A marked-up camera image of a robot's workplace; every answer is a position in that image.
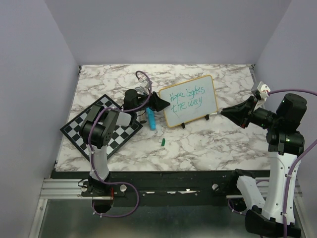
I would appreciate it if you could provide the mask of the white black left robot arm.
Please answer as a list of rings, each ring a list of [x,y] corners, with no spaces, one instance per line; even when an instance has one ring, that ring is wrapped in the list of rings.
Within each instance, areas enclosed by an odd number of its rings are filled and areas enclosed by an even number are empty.
[[[109,192],[110,184],[106,181],[109,175],[106,149],[117,126],[129,127],[137,121],[137,113],[150,108],[160,112],[170,106],[170,102],[161,99],[156,92],[139,94],[129,89],[124,94],[123,108],[93,105],[81,125],[80,136],[89,148],[90,177],[93,191],[99,196]]]

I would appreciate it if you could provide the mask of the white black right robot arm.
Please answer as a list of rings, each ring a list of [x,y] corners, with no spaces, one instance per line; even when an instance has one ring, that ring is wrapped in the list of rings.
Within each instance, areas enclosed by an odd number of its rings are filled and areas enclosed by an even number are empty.
[[[235,170],[228,189],[243,196],[247,232],[268,238],[299,238],[301,229],[295,227],[293,200],[298,159],[303,154],[305,140],[297,128],[307,110],[307,101],[288,93],[274,113],[257,108],[258,102],[257,97],[251,96],[220,113],[241,128],[252,123],[267,130],[270,159],[267,195],[262,196],[255,176],[244,170]]]

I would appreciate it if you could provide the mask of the yellow framed whiteboard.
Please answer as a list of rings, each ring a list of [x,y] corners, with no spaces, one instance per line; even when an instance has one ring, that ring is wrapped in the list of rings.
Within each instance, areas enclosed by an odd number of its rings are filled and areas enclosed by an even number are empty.
[[[170,103],[163,110],[166,124],[170,128],[218,112],[211,75],[165,87],[158,92],[158,95]]]

